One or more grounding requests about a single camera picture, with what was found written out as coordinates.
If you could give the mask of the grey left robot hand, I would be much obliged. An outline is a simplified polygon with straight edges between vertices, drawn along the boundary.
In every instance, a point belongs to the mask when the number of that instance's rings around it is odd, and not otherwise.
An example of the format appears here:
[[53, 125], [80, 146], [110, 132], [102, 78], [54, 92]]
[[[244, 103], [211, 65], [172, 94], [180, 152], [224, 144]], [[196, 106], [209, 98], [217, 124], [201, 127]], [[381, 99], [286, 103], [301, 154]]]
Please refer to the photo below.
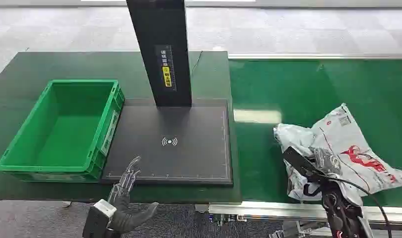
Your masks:
[[134, 186], [137, 175], [140, 173], [140, 169], [136, 168], [140, 160], [141, 156], [136, 156], [130, 161], [119, 182], [113, 185], [108, 198], [108, 202], [117, 209], [109, 228], [123, 234], [133, 231], [136, 227], [151, 219], [159, 206], [158, 202], [153, 202], [144, 211], [136, 214], [133, 214], [129, 208], [130, 191]]

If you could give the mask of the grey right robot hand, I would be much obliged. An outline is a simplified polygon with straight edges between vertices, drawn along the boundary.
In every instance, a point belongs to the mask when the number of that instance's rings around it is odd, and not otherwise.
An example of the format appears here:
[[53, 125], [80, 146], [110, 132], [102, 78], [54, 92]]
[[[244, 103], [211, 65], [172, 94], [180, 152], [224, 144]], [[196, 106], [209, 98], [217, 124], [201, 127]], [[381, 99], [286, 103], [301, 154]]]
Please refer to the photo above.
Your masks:
[[310, 149], [312, 156], [305, 157], [295, 148], [288, 147], [283, 152], [283, 158], [309, 182], [319, 182], [322, 176], [328, 174], [342, 174], [339, 159], [329, 150], [315, 147]]

